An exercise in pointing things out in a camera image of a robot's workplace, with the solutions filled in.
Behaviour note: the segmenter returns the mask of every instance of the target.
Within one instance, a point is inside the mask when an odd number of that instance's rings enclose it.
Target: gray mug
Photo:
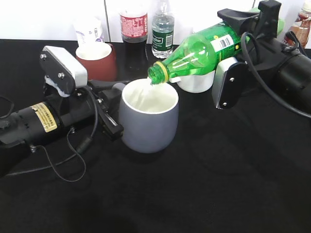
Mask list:
[[[143,103],[138,98],[148,86]],[[122,89],[119,122],[124,127],[122,141],[132,150],[154,153],[173,140],[178,124],[178,93],[167,83],[150,86],[149,79],[138,79]]]

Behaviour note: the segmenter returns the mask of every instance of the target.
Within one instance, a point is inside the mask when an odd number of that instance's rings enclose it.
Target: plastic bottle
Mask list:
[[[145,52],[148,36],[147,10],[142,0],[125,1],[123,4],[120,20],[125,45],[125,68],[133,72],[145,72],[148,67]]]
[[[158,0],[152,20],[152,53],[155,57],[167,58],[172,53],[174,23],[169,0]]]
[[[311,26],[311,1],[307,0],[303,4],[301,11],[298,13],[298,17],[295,23],[291,26],[290,31],[293,31],[301,43],[301,46],[305,48],[310,33]],[[294,45],[294,42],[284,36],[284,43],[288,45]]]
[[[240,50],[241,38],[222,22],[190,35],[167,59],[150,67],[148,75],[158,84],[177,76],[208,74]]]

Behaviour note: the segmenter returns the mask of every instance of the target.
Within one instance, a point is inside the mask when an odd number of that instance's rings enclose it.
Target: bottle label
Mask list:
[[[159,33],[152,30],[152,47],[157,51],[169,51],[173,48],[173,31]]]
[[[311,27],[311,17],[303,13],[299,13],[296,22],[290,28],[290,30],[295,33],[302,47],[305,47],[308,42],[310,27]],[[294,42],[287,36],[284,36],[284,43],[291,46],[294,45]]]
[[[141,17],[121,18],[121,32],[123,35],[131,38],[146,36],[148,32],[147,14]]]
[[[210,43],[214,47],[215,52],[228,48],[231,45],[234,45],[233,39],[229,34],[222,36],[220,38],[217,38],[211,41]]]

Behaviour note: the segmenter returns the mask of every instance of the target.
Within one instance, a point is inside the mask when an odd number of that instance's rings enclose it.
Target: bottle neck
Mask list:
[[[167,68],[161,62],[156,62],[148,69],[148,77],[151,79],[151,84],[167,83],[169,81]]]
[[[158,14],[167,14],[170,12],[170,4],[168,0],[160,0],[157,6]]]

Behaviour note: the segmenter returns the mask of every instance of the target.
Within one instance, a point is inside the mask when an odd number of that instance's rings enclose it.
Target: yellow sticker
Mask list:
[[[55,119],[44,103],[35,104],[31,108],[37,114],[46,133],[57,129]]]

